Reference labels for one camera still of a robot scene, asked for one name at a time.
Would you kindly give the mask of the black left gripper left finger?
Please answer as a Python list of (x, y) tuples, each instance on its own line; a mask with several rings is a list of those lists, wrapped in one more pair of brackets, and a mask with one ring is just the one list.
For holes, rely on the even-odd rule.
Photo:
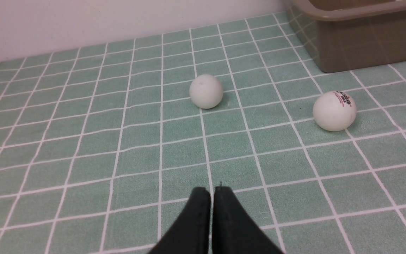
[(211, 196), (204, 187), (195, 187), (182, 212), (150, 254), (207, 254)]

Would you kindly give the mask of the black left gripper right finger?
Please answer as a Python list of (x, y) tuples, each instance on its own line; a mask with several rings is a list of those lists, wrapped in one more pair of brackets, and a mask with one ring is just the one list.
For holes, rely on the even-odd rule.
[(217, 186), (213, 199), (213, 254), (282, 254), (248, 215), (230, 187)]

